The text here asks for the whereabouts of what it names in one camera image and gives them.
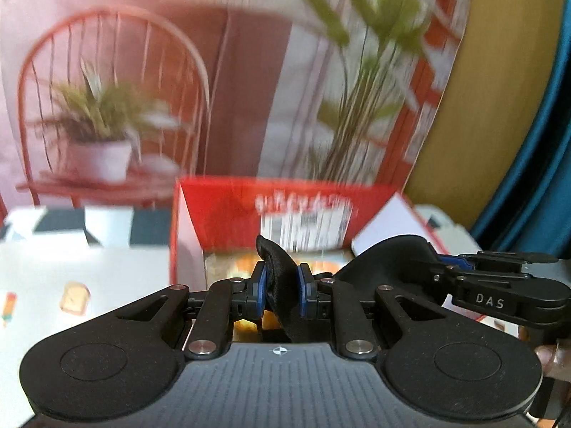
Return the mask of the right hand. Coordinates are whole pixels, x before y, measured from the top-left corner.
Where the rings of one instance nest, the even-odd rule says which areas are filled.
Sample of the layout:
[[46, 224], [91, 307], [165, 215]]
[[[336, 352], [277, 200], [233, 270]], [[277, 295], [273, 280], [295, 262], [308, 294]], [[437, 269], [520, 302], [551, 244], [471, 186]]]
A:
[[543, 373], [546, 377], [559, 381], [571, 382], [571, 350], [569, 341], [561, 341], [556, 345], [539, 346], [535, 349]]

